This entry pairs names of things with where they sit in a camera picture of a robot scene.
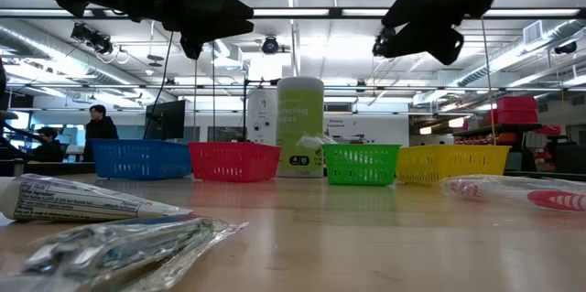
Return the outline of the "packaged silver nail clipper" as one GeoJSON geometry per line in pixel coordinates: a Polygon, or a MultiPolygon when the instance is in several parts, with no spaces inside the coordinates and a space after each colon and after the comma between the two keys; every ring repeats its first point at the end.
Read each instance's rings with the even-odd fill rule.
{"type": "Polygon", "coordinates": [[[80,226],[39,240],[0,292],[168,292],[246,226],[194,213],[80,226]]]}

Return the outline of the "black overhead frame beam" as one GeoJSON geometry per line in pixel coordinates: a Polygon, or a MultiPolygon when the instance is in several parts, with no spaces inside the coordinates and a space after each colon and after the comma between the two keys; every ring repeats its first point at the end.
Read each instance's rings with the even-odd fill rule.
{"type": "MultiPolygon", "coordinates": [[[[377,7],[280,7],[255,8],[255,19],[379,19],[387,10],[377,7]]],[[[57,8],[0,8],[0,18],[73,19],[74,15],[57,8]]],[[[128,14],[106,8],[90,8],[82,19],[130,19],[128,14]]],[[[489,9],[482,19],[586,19],[586,7],[581,8],[512,8],[489,9]]]]}

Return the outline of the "standing person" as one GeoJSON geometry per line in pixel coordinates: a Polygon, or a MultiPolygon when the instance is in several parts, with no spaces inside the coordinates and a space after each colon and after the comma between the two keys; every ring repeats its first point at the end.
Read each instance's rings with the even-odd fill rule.
{"type": "Polygon", "coordinates": [[[106,108],[101,104],[90,107],[90,122],[85,126],[85,146],[83,161],[93,162],[92,140],[94,139],[118,139],[117,128],[114,121],[107,115],[106,108]]]}

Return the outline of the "blue plastic basket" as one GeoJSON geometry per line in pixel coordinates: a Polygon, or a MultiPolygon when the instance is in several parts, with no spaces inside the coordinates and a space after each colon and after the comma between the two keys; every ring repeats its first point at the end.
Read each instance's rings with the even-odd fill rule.
{"type": "Polygon", "coordinates": [[[92,140],[96,174],[100,178],[159,180],[191,174],[188,146],[160,140],[92,140]]]}

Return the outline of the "black ceiling fixture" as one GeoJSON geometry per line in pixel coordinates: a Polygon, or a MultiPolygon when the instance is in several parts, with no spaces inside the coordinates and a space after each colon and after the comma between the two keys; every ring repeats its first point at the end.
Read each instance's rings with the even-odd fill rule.
{"type": "Polygon", "coordinates": [[[110,55],[114,51],[111,38],[89,28],[86,24],[75,23],[71,31],[71,38],[94,49],[101,55],[110,55]]]}

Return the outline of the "red plastic basket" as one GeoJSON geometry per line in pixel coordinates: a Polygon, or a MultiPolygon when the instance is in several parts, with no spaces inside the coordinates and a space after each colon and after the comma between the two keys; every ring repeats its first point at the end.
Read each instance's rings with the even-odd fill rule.
{"type": "Polygon", "coordinates": [[[188,143],[194,178],[256,182],[276,176],[281,148],[252,142],[188,143]]]}

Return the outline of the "red storage bins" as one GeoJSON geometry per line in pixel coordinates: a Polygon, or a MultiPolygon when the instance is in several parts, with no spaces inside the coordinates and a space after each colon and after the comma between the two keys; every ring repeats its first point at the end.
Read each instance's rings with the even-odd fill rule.
{"type": "Polygon", "coordinates": [[[533,96],[502,96],[486,117],[495,124],[536,124],[537,101],[533,96]]]}

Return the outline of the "white panel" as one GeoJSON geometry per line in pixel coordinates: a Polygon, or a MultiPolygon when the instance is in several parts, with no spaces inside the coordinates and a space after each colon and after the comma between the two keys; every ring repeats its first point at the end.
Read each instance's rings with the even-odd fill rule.
{"type": "Polygon", "coordinates": [[[274,146],[277,141],[277,91],[257,89],[247,97],[247,139],[274,146]]]}

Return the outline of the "seated person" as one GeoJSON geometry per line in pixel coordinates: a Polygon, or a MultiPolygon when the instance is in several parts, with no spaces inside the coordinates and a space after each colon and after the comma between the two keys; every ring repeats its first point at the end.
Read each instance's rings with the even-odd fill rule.
{"type": "Polygon", "coordinates": [[[42,138],[42,142],[33,151],[34,160],[37,162],[62,162],[64,152],[57,139],[58,132],[51,127],[42,127],[38,129],[38,135],[42,138]]]}

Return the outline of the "green plastic basket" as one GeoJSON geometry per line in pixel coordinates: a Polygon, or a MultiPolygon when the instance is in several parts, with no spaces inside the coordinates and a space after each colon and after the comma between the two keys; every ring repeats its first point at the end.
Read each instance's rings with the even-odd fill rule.
{"type": "Polygon", "coordinates": [[[328,144],[324,150],[330,185],[377,186],[394,184],[401,145],[328,144]]]}

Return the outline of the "yellow plastic basket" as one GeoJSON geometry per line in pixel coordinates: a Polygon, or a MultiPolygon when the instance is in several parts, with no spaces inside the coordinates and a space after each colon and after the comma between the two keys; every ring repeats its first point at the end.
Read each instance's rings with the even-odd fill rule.
{"type": "Polygon", "coordinates": [[[467,175],[500,176],[509,146],[431,145],[399,149],[396,177],[400,182],[435,186],[441,180],[467,175]]]}

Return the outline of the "white purple toothpaste tube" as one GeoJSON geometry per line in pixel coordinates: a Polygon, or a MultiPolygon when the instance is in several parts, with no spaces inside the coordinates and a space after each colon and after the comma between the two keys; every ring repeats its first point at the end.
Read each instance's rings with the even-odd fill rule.
{"type": "Polygon", "coordinates": [[[189,212],[78,181],[35,174],[0,177],[0,213],[14,221],[107,222],[189,212]]]}

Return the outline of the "green white wipes canister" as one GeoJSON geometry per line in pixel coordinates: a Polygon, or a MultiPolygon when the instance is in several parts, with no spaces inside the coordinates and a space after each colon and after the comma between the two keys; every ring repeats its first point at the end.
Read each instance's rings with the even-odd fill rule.
{"type": "Polygon", "coordinates": [[[297,146],[303,135],[323,135],[323,100],[324,84],[315,77],[287,77],[277,83],[278,177],[323,177],[322,148],[297,146]]]}

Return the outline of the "black room monitor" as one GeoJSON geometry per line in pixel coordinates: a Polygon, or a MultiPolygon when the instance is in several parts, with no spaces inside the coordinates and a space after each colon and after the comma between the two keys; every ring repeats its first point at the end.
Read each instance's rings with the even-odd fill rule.
{"type": "Polygon", "coordinates": [[[185,101],[151,104],[146,108],[144,139],[182,139],[185,127],[185,101]]]}

